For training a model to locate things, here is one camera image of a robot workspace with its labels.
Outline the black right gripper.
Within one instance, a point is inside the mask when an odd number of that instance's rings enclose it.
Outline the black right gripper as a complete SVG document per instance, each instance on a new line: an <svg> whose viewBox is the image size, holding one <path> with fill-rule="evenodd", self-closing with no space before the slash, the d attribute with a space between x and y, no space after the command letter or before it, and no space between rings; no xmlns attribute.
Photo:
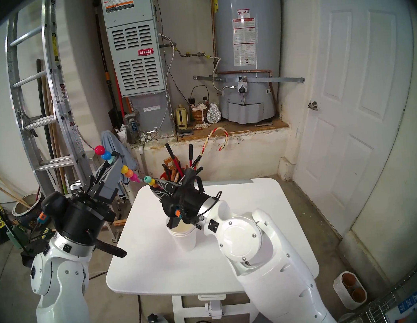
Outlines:
<svg viewBox="0 0 417 323"><path fill-rule="evenodd" d="M169 218L166 227L176 228L176 219L181 219L185 224L192 224L201 227L200 217L206 215L206 210L201 207L209 200L210 196L205 194L203 183L200 177L191 177L176 183L164 179L155 180L157 186L150 186L153 194L160 199L165 215Z"/></svg>

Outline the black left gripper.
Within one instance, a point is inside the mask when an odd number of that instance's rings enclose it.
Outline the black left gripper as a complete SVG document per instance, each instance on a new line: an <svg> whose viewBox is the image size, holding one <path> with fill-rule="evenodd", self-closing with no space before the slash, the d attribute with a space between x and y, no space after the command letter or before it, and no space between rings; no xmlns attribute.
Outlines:
<svg viewBox="0 0 417 323"><path fill-rule="evenodd" d="M86 194L101 195L101 199L111 204L118 193L118 183L122 180L121 156L111 155L90 176ZM94 246L104 222L114 222L116 213L110 206L84 202L79 198L68 199L65 196L52 197L52 221L56 231L66 239L84 246Z"/></svg>

